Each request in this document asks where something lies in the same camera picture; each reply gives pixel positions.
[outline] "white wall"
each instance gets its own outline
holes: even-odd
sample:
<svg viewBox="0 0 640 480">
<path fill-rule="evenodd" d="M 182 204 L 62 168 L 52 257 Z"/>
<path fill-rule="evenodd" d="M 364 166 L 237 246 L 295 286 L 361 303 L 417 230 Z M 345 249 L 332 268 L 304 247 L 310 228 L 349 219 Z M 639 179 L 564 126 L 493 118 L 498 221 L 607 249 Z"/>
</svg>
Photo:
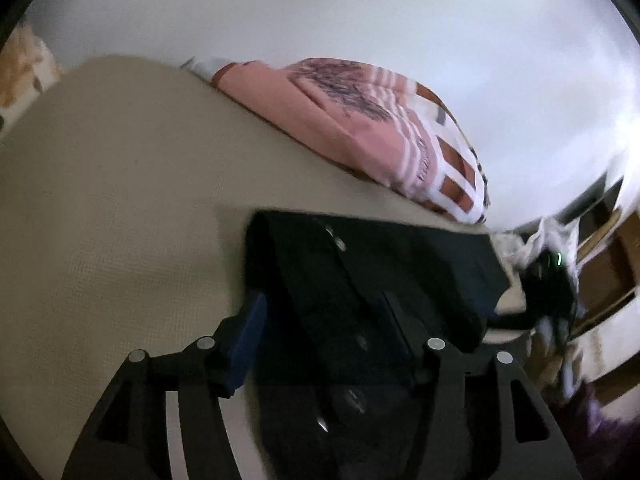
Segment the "white wall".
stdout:
<svg viewBox="0 0 640 480">
<path fill-rule="evenodd" d="M 36 0 L 29 16 L 66 66 L 333 56 L 416 78 L 476 147 L 494 228 L 577 197 L 640 111 L 640 48 L 609 0 Z"/>
</svg>

